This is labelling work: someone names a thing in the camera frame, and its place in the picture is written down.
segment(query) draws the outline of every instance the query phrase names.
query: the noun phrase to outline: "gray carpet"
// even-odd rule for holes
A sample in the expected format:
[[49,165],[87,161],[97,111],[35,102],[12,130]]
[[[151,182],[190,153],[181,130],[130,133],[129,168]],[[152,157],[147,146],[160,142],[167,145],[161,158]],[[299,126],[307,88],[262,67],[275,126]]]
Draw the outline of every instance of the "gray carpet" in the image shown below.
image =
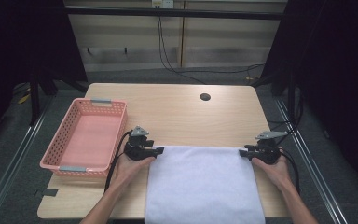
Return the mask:
[[[244,68],[208,68],[191,69],[194,70],[213,70],[238,71]],[[255,77],[260,75],[261,68],[234,74],[219,74],[211,72],[192,72],[185,73],[201,80],[206,84],[219,85],[247,85],[247,76]],[[116,83],[178,83],[178,84],[200,84],[198,81],[181,77],[178,74],[164,69],[136,70],[125,72],[100,72],[88,74],[89,83],[94,82],[116,82]],[[53,134],[57,130],[64,113],[69,104],[76,97],[84,96],[77,90],[58,83],[59,92],[53,98],[52,105],[48,108],[45,120],[36,138],[30,146],[29,152],[21,165],[20,171],[0,207],[0,223],[78,223],[79,220],[42,220],[37,217],[36,210],[41,199],[34,196],[38,189],[45,189],[51,172],[39,167],[42,158]],[[270,94],[269,86],[262,86],[256,89],[260,103],[263,106],[267,120],[282,120],[273,97]],[[7,111],[3,122],[0,125],[0,176],[6,170],[8,163],[13,157],[17,147],[21,143],[23,136],[28,129],[30,120],[30,102],[18,105],[16,95],[13,103]],[[42,102],[48,97],[41,96]],[[277,123],[270,123],[270,128],[276,127]],[[284,131],[285,126],[276,128],[276,131]],[[344,214],[349,223],[358,223],[358,175],[342,158],[337,145],[324,136],[324,127],[319,123],[312,112],[304,105],[304,115],[299,124],[302,133],[314,159],[316,160],[322,174],[334,192]],[[317,217],[320,223],[334,223],[330,217],[324,202],[315,187],[307,168],[296,151],[296,145],[291,137],[287,137],[281,146],[291,152],[297,163],[300,172],[300,186],[302,198],[311,212]],[[267,223],[291,223],[290,218],[268,218]]]

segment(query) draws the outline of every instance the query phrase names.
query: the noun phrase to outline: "black circle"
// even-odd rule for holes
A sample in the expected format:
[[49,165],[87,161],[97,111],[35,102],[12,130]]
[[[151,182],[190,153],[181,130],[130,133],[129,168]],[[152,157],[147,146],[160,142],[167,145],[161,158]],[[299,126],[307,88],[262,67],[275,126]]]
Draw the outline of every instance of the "black circle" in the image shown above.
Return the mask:
[[208,94],[208,93],[203,93],[203,94],[200,95],[200,98],[203,101],[209,101],[209,100],[211,100],[211,95]]

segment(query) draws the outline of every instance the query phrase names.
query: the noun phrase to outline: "white panel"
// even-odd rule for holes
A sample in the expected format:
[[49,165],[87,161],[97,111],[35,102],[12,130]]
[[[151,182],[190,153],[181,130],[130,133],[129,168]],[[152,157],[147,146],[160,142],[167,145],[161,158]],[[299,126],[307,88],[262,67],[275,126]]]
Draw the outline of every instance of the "white panel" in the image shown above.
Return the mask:
[[[67,6],[151,7],[151,1],[65,1]],[[156,17],[69,15],[80,48],[158,47]],[[180,18],[161,18],[166,47],[180,43]]]
[[[283,12],[285,3],[189,2],[188,9]],[[187,47],[270,47],[279,21],[187,18]]]

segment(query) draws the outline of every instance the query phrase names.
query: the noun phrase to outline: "human arm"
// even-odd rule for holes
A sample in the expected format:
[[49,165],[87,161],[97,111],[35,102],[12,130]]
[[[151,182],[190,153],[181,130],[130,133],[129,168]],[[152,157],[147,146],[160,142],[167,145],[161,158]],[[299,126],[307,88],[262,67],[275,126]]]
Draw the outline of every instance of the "human arm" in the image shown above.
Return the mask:
[[155,159],[149,157],[142,161],[131,161],[125,154],[121,155],[118,159],[116,175],[112,178],[109,188],[80,223],[105,224],[124,189],[142,168]]
[[287,160],[284,156],[280,156],[272,165],[267,165],[258,158],[252,158],[252,163],[264,170],[271,182],[282,193],[293,223],[318,223],[296,191],[296,187],[290,179]]

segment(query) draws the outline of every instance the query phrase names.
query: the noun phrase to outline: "basket handle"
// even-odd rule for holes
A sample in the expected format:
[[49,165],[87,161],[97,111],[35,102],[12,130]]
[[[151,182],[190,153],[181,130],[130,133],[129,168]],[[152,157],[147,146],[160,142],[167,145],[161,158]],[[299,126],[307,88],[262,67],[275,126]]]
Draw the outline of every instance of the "basket handle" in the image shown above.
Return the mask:
[[86,167],[81,166],[60,166],[60,171],[70,171],[70,172],[87,172]]
[[102,104],[112,104],[112,101],[110,99],[104,99],[104,98],[91,98],[92,103],[102,103]]

